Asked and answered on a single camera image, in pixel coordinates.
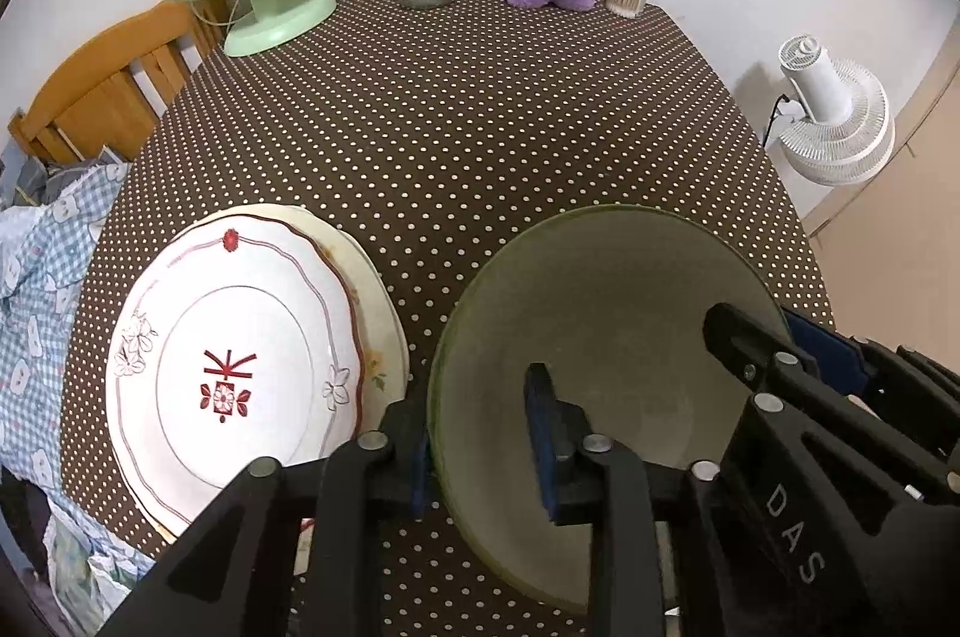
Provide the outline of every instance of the red emblem on plate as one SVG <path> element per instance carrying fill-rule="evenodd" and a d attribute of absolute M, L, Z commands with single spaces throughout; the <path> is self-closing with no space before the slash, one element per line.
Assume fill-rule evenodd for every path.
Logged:
<path fill-rule="evenodd" d="M 212 401 L 213 411 L 220 415 L 221 423 L 224 423 L 227 420 L 227 415 L 233 415 L 234 407 L 241 417 L 247 417 L 247 402 L 250 400 L 250 391 L 242 390 L 237 393 L 234 383 L 228 383 L 226 378 L 253 378 L 253 372 L 238 372 L 236 367 L 243 363 L 251 362 L 251 360 L 255 360 L 256 353 L 245 357 L 245 359 L 240 359 L 238 362 L 231 363 L 230 356 L 232 353 L 232 350 L 227 350 L 227 360 L 226 362 L 223 362 L 221 359 L 218 359 L 218 357 L 214 356 L 214 354 L 212 354 L 209 350 L 203 351 L 203 354 L 208 357 L 208 359 L 211 359 L 214 363 L 216 363 L 218 367 L 213 369 L 209 366 L 206 366 L 203 369 L 203 372 L 217 375 L 218 377 L 223 377 L 224 380 L 218 380 L 216 383 L 214 383 L 212 393 L 210 391 L 210 386 L 208 386 L 206 383 L 200 384 L 200 409 L 206 410 Z"/>
<path fill-rule="evenodd" d="M 239 244 L 240 244 L 240 235 L 237 234 L 237 231 L 235 231 L 232 228 L 227 229 L 227 233 L 224 234 L 224 250 L 227 250 L 227 252 L 232 253 L 235 249 L 237 249 L 237 246 Z"/>

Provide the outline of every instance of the wooden chair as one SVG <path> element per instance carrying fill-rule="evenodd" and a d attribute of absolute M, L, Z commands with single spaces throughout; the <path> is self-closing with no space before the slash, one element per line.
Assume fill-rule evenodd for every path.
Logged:
<path fill-rule="evenodd" d="M 226 20 L 224 0 L 196 6 L 212 22 Z M 139 61 L 169 106 L 190 75 L 176 48 L 180 36 L 191 36 L 200 57 L 206 57 L 219 46 L 223 30 L 201 22 L 190 4 L 179 1 L 162 1 L 109 27 L 54 71 L 27 113 L 13 116 L 11 136 L 25 153 L 43 161 L 95 158 L 104 145 L 132 160 L 157 116 L 128 66 Z"/>

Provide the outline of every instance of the table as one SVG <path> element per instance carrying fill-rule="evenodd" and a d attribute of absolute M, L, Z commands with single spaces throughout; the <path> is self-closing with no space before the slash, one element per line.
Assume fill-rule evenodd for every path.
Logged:
<path fill-rule="evenodd" d="M 112 458 L 107 347 L 128 289 L 178 231 L 256 202 L 349 231 L 384 278 L 422 380 L 443 324 L 509 239 L 564 210 L 634 202 L 726 239 L 776 298 L 832 325 L 800 221 L 754 132 L 666 13 L 429 12 L 338 0 L 279 49 L 213 54 L 133 164 L 86 276 L 64 376 L 64 488 L 146 554 L 163 542 Z M 385 634 L 560 634 L 469 552 L 440 503 L 384 527 Z"/>

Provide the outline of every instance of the fan stand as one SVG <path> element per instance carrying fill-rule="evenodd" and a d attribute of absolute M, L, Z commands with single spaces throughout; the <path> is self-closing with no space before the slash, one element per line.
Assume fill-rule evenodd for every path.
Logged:
<path fill-rule="evenodd" d="M 334 0 L 250 0 L 251 12 L 234 23 L 224 41 L 232 58 L 253 55 L 296 39 L 326 20 Z"/>

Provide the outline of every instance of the metal screw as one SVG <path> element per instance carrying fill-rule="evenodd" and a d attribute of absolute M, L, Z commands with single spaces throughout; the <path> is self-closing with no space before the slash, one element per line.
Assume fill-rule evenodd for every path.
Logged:
<path fill-rule="evenodd" d="M 587 434 L 584 436 L 584 450 L 587 453 L 607 453 L 613 447 L 613 442 L 603 434 Z"/>
<path fill-rule="evenodd" d="M 772 393 L 757 393 L 754 404 L 764 412 L 781 412 L 784 409 L 784 403 Z"/>
<path fill-rule="evenodd" d="M 357 444 L 364 450 L 380 450 L 387 442 L 387 435 L 383 431 L 366 431 L 357 439 Z"/>
<path fill-rule="evenodd" d="M 693 477 L 703 482 L 711 482 L 717 474 L 720 474 L 720 467 L 713 461 L 697 461 L 692 467 Z"/>
<path fill-rule="evenodd" d="M 253 477 L 270 477 L 271 474 L 277 471 L 277 460 L 270 458 L 269 455 L 261 455 L 260 458 L 255 458 L 250 462 L 247 471 L 250 472 Z"/>

